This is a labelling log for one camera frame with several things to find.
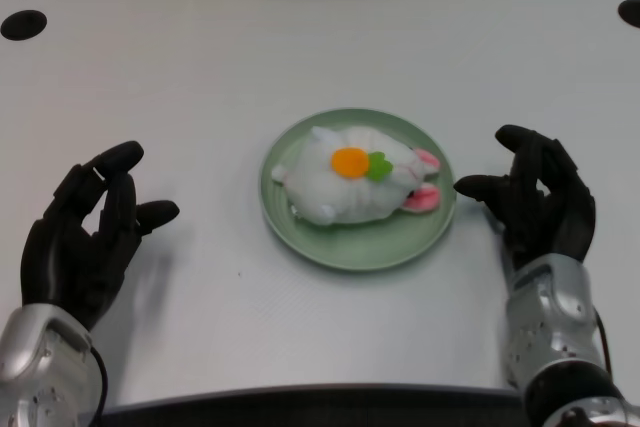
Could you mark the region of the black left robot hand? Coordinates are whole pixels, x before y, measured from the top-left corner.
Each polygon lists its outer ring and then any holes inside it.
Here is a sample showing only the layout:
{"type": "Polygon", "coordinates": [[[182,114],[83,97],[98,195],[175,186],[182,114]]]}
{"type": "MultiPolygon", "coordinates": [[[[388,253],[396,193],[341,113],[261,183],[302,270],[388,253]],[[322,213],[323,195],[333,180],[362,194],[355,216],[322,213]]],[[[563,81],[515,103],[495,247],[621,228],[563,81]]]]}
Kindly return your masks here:
{"type": "Polygon", "coordinates": [[[54,305],[88,330],[109,310],[143,237],[179,213],[169,200],[138,203],[130,171],[143,155],[127,141],[72,167],[29,231],[23,304],[54,305]]]}

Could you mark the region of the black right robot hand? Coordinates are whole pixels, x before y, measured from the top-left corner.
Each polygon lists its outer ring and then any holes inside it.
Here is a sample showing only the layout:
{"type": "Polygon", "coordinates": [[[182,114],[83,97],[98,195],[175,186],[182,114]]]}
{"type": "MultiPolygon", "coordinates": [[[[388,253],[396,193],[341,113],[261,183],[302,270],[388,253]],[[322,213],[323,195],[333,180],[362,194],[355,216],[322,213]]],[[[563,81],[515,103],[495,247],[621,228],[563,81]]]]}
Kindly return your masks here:
{"type": "Polygon", "coordinates": [[[514,154],[510,172],[466,176],[454,189],[485,204],[502,225],[515,270],[547,254],[584,261],[595,232],[596,205],[562,144],[515,125],[502,126],[495,137],[514,154]]]}

